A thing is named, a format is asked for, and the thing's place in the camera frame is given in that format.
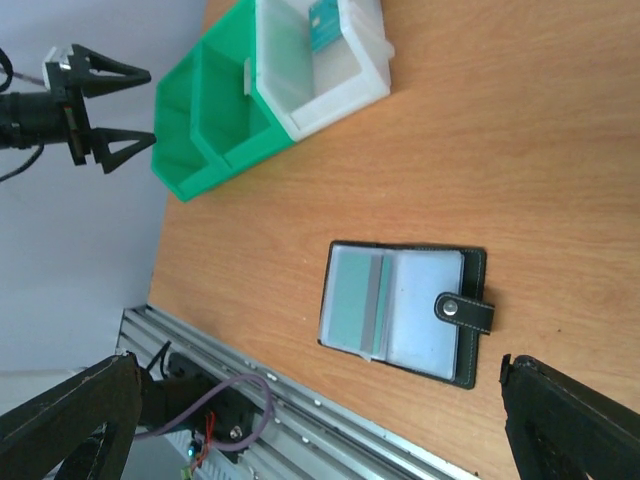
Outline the black card holder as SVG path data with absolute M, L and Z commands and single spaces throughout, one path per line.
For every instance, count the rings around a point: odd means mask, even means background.
M 331 252 L 339 245 L 379 251 L 392 260 L 386 358 L 371 361 L 472 389 L 476 382 L 479 337 L 491 333 L 495 312 L 494 306 L 483 299 L 486 250 L 336 240 L 329 247 L 321 310 Z M 326 347 L 318 336 L 318 344 Z

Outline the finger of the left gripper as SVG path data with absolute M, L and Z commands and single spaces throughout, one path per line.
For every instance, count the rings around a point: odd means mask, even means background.
M 95 98 L 151 82 L 148 70 L 118 62 L 79 44 L 72 44 L 69 78 L 86 98 Z
M 131 157 L 156 143 L 153 133 L 94 128 L 90 134 L 91 151 L 104 174 L 113 173 Z

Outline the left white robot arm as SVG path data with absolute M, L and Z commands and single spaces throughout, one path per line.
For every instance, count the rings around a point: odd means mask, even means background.
M 42 92 L 11 92 L 20 75 L 6 53 L 1 54 L 1 148 L 36 151 L 20 167 L 4 174 L 3 182 L 23 173 L 44 147 L 65 144 L 75 165 L 91 155 L 110 174 L 134 155 L 151 147 L 149 132 L 92 127 L 85 101 L 148 84 L 149 71 L 118 62 L 79 44 L 54 47 L 43 60 Z

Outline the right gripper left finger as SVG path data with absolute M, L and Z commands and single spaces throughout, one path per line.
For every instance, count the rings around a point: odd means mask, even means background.
M 141 369 L 113 355 L 1 416 L 1 477 L 119 479 L 142 410 Z

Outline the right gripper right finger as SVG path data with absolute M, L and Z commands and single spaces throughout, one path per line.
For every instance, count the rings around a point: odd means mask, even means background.
M 522 479 L 637 479 L 639 414 L 538 359 L 506 354 L 505 431 Z

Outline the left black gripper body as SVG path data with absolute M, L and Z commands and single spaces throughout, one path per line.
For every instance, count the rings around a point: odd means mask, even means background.
M 72 160 L 76 166 L 82 166 L 87 164 L 86 157 L 91 153 L 88 139 L 90 123 L 83 94 L 78 87 L 71 85 L 69 73 L 55 73 L 51 89 L 47 91 L 59 110 Z

